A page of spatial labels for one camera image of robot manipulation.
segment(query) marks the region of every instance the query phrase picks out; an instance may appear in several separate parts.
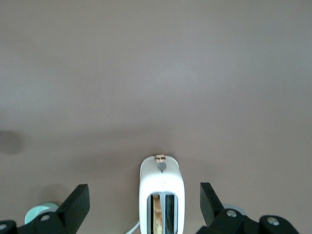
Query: white plastic casing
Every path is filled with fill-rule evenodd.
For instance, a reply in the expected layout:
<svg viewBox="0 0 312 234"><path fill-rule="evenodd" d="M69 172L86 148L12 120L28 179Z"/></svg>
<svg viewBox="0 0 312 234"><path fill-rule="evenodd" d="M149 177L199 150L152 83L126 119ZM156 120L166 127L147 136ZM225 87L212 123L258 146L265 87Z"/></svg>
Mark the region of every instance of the white plastic casing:
<svg viewBox="0 0 312 234"><path fill-rule="evenodd" d="M155 156L146 158L140 169L139 189L139 219L142 234L147 234L147 199L150 195L160 192L170 192L178 198L177 233L182 234L185 214L185 192L182 175L177 161L165 156L167 168L161 172Z"/></svg>

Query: cable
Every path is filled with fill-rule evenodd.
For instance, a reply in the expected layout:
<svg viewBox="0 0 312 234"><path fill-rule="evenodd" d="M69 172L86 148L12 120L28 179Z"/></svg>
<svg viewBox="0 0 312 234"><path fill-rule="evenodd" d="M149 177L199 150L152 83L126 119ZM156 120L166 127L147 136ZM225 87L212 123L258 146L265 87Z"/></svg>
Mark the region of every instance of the cable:
<svg viewBox="0 0 312 234"><path fill-rule="evenodd" d="M139 226L140 226L140 221L138 221L138 222L136 223L136 225L135 225L130 231L128 231L126 234L132 234L132 233L134 233L135 230L136 230Z"/></svg>

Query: black bracket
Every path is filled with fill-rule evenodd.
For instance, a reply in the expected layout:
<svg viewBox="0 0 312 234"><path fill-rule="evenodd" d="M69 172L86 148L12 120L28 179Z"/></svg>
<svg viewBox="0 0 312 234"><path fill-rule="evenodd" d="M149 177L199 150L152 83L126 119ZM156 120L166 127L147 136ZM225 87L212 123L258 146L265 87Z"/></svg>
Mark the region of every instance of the black bracket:
<svg viewBox="0 0 312 234"><path fill-rule="evenodd" d="M43 213L18 228L15 221L0 221L0 234L75 234L89 210L88 185L80 184L55 212Z"/></svg>
<svg viewBox="0 0 312 234"><path fill-rule="evenodd" d="M299 234L282 217L265 215L257 223L234 209L225 209L210 183L200 184L200 209L207 226L197 234Z"/></svg>

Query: white power cord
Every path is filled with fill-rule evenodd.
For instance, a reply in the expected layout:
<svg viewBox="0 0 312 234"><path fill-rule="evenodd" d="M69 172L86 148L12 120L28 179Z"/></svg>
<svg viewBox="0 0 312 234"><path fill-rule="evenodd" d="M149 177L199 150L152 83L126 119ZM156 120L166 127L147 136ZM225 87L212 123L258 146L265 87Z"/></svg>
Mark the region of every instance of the white power cord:
<svg viewBox="0 0 312 234"><path fill-rule="evenodd" d="M130 230L128 231L126 234L132 234L135 232L135 230L140 226L140 221L136 223L136 225Z"/></svg>

